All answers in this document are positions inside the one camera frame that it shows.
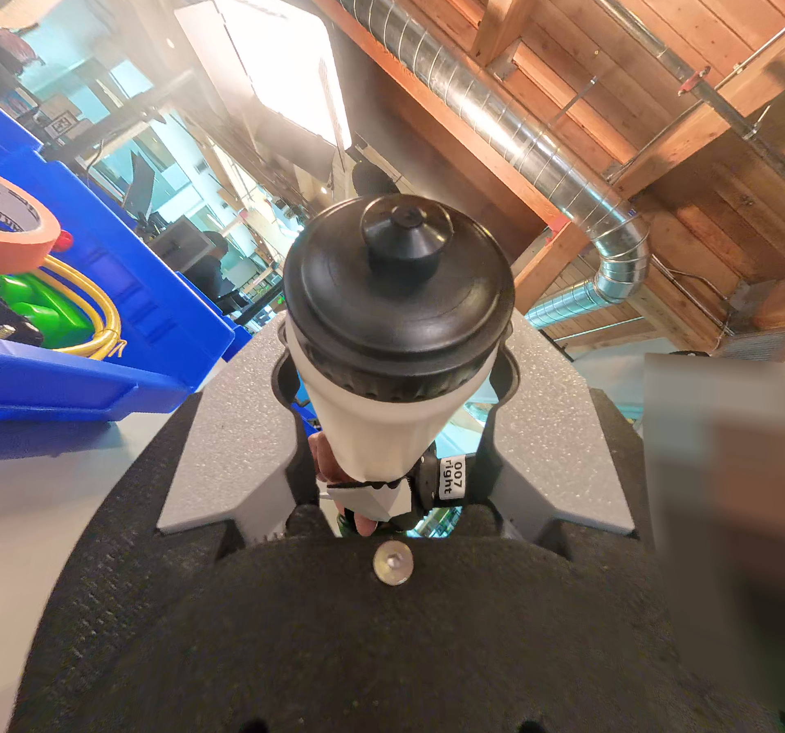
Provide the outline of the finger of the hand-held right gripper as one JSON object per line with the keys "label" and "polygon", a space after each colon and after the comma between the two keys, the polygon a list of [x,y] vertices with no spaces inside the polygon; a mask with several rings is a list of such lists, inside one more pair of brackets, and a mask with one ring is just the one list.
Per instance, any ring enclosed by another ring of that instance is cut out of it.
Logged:
{"label": "finger of the hand-held right gripper", "polygon": [[394,481],[329,483],[317,478],[320,498],[330,500],[341,511],[351,511],[375,522],[390,522],[415,510],[410,481],[403,476]]}

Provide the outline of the white squeeze bottle black cap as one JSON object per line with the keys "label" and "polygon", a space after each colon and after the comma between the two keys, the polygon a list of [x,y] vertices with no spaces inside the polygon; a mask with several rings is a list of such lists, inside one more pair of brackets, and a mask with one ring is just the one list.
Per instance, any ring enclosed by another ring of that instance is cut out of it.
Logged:
{"label": "white squeeze bottle black cap", "polygon": [[414,195],[320,213],[287,255],[287,347],[342,469],[407,476],[485,383],[514,311],[496,240]]}

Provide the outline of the person's right hand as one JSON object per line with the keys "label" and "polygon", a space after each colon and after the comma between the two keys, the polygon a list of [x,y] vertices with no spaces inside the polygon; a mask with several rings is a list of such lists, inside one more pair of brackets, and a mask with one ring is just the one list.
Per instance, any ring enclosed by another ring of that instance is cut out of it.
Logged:
{"label": "person's right hand", "polygon": [[317,480],[327,485],[357,482],[339,465],[324,432],[309,435],[308,442]]}

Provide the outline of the green plastic block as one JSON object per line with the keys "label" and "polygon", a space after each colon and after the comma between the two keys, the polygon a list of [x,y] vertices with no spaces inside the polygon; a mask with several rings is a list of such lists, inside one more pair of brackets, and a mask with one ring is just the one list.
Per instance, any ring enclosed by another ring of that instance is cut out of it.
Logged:
{"label": "green plastic block", "polygon": [[63,337],[63,316],[53,292],[35,275],[1,275],[1,297],[43,336],[42,346],[56,349]]}

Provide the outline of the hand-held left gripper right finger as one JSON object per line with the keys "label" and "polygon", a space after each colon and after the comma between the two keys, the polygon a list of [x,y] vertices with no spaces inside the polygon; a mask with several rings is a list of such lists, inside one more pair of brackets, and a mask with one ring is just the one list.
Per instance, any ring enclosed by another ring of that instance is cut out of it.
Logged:
{"label": "hand-held left gripper right finger", "polygon": [[633,517],[585,379],[515,310],[489,375],[498,402],[477,452],[474,491],[513,535],[553,522],[628,535]]}

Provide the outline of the silver ceiling duct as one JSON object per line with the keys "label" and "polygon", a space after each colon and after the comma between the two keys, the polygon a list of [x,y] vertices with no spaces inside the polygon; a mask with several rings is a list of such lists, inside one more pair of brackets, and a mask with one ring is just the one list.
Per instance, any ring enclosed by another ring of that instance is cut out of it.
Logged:
{"label": "silver ceiling duct", "polygon": [[597,252],[595,275],[538,302],[543,329],[627,302],[648,276],[649,230],[632,204],[408,0],[331,0],[578,228]]}

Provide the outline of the orange tape roll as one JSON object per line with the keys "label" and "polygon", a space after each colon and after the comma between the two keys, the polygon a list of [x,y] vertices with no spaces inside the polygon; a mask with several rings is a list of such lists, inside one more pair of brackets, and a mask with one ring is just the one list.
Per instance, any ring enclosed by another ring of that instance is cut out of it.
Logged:
{"label": "orange tape roll", "polygon": [[42,267],[61,236],[57,218],[36,198],[1,178],[1,273]]}

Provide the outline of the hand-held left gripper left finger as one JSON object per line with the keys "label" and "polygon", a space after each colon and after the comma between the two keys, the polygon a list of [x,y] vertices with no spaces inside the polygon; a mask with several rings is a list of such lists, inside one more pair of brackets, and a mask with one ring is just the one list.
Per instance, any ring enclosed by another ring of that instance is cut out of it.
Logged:
{"label": "hand-held left gripper left finger", "polygon": [[177,533],[232,522],[244,542],[281,531],[316,503],[285,323],[269,323],[202,389],[157,523]]}

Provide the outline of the metal ceiling pipe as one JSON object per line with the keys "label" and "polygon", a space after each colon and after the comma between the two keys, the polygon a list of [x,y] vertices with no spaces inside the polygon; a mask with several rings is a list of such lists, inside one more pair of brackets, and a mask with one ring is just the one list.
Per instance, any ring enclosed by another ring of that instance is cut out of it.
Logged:
{"label": "metal ceiling pipe", "polygon": [[698,102],[706,104],[719,117],[729,124],[729,128],[751,147],[779,177],[784,176],[783,156],[779,155],[764,139],[760,137],[758,125],[751,125],[732,104],[721,96],[720,92],[708,84],[704,76],[706,71],[696,71],[685,62],[664,41],[650,31],[645,24],[620,0],[594,0],[615,22],[617,22],[633,40],[644,47],[662,66],[679,80],[679,95],[692,94]]}

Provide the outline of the blue plastic bin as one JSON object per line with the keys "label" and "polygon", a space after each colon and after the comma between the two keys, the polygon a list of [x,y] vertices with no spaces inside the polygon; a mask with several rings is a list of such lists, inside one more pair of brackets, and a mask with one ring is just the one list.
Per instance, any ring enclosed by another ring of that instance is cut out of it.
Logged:
{"label": "blue plastic bin", "polygon": [[1,174],[43,202],[72,248],[61,259],[101,287],[119,310],[121,357],[98,362],[2,341],[2,421],[121,421],[169,414],[228,349],[234,326],[171,271],[83,181],[1,113]]}

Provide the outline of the studio light panel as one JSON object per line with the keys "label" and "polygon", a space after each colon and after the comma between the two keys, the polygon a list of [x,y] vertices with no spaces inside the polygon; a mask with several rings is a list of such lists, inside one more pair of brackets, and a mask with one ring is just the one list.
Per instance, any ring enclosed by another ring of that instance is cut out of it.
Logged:
{"label": "studio light panel", "polygon": [[231,123],[327,183],[352,138],[324,22],[283,0],[205,0],[173,15]]}

